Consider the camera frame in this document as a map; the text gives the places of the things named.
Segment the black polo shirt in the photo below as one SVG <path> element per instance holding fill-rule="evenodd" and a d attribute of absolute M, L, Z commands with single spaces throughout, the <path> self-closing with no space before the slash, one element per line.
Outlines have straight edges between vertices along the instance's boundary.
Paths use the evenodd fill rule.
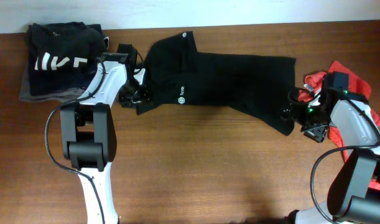
<path fill-rule="evenodd" d="M 294 121 L 285 116 L 295 86 L 292 57 L 213 54 L 197 50 L 193 32 L 154 43 L 145 59 L 146 85 L 153 104 L 229 106 L 288 136 Z"/>

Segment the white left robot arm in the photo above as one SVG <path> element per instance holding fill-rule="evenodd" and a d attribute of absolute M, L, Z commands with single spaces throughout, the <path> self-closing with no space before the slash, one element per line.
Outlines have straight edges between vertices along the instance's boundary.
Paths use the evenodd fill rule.
<path fill-rule="evenodd" d="M 119 223 L 111 168 L 118 144 L 111 108 L 151 103 L 144 59 L 129 44 L 96 60 L 97 72 L 77 100 L 60 108 L 63 156 L 79 177 L 87 223 Z"/>

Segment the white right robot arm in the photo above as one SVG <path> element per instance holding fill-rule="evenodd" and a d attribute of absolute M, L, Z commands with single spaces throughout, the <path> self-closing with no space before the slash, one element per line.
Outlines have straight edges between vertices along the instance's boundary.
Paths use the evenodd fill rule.
<path fill-rule="evenodd" d="M 285 118 L 298 122 L 305 136 L 322 142 L 328 128 L 337 128 L 343 146 L 323 153 L 310 174 L 313 208 L 294 210 L 288 223 L 380 223 L 380 131 L 368 99 L 350 90 L 350 76 L 333 72 L 317 91 L 294 88 L 288 93 Z M 326 201 L 315 195 L 315 174 L 321 161 L 335 152 L 348 158 L 332 182 Z"/>

